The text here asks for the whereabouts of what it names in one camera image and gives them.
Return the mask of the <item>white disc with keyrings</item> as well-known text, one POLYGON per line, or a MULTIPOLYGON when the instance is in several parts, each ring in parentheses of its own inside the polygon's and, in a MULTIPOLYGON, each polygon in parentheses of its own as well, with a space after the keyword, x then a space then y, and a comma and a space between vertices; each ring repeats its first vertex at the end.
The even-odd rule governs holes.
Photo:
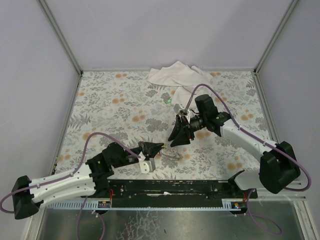
POLYGON ((161 159, 163 161, 179 161, 182 158, 183 155, 177 149, 166 147, 161 150, 161 159))

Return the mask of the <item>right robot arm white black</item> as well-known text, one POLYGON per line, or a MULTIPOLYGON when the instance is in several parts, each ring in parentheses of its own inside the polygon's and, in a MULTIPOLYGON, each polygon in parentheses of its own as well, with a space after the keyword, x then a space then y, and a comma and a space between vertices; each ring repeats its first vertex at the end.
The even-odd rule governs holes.
POLYGON ((242 170, 233 176, 241 190, 265 188, 277 194, 301 175, 289 143, 262 140, 248 129, 236 125, 230 113, 218 111, 208 94, 196 97, 195 103, 198 112, 194 116, 190 116, 190 111, 180 104, 175 104, 175 125, 168 138, 171 147, 189 145, 195 133, 206 128, 243 148, 259 162, 259 169, 242 170))

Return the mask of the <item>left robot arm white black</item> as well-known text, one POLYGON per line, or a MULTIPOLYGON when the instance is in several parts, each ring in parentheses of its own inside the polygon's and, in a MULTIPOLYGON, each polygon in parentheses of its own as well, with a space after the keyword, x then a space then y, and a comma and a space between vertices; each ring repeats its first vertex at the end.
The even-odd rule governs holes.
POLYGON ((164 148, 163 142, 139 142, 125 150, 116 142, 86 160, 74 170, 47 177, 19 177, 12 188, 13 214, 16 220, 35 215, 50 204, 77 197, 106 198, 113 192, 108 178, 114 169, 139 164, 143 174, 155 170, 154 157, 164 148))

